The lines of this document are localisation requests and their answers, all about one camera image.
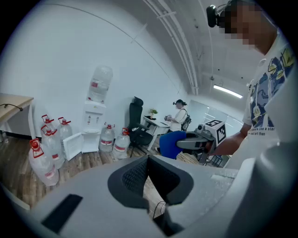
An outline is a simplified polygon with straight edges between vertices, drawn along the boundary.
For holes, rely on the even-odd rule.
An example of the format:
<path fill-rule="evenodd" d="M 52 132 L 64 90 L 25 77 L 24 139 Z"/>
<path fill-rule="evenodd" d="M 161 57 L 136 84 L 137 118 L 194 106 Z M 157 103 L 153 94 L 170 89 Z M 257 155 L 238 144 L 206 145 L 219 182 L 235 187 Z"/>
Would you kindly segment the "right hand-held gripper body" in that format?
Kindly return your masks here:
<path fill-rule="evenodd" d="M 176 145 L 183 151 L 195 155 L 199 162 L 207 163 L 209 155 L 203 153 L 202 143 L 215 141 L 217 148 L 226 138 L 225 123 L 215 119 L 205 124 L 199 124 L 194 132 L 200 134 L 201 138 L 180 139 L 176 142 Z"/>

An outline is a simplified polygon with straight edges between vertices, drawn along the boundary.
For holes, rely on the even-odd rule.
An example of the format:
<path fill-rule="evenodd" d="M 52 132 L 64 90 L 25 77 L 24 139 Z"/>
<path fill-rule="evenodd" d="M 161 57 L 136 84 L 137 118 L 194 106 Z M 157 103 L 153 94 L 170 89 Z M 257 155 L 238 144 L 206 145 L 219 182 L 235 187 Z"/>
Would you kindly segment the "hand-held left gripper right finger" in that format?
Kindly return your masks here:
<path fill-rule="evenodd" d="M 148 157 L 148 176 L 169 205 L 181 204 L 194 187 L 190 174 L 153 155 Z"/>

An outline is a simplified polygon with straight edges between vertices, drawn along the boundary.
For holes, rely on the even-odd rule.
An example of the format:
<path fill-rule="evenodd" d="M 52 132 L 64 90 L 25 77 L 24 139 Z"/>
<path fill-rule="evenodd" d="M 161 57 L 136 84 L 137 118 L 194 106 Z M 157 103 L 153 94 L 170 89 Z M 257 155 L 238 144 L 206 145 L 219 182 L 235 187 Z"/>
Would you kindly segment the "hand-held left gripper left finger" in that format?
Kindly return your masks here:
<path fill-rule="evenodd" d="M 108 178 L 109 192 L 125 207 L 149 208 L 148 200 L 143 197 L 144 185 L 149 176 L 147 160 L 148 156 L 131 160 Z"/>

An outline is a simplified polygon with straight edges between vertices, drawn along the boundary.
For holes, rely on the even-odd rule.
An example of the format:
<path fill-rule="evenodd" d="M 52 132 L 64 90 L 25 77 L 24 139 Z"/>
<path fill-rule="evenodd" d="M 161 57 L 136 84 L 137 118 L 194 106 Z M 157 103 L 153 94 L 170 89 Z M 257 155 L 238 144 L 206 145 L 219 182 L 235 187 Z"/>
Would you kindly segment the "person's right hand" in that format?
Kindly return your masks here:
<path fill-rule="evenodd" d="M 216 143 L 215 141 L 206 141 L 202 143 L 203 153 L 208 155 L 215 155 Z"/>

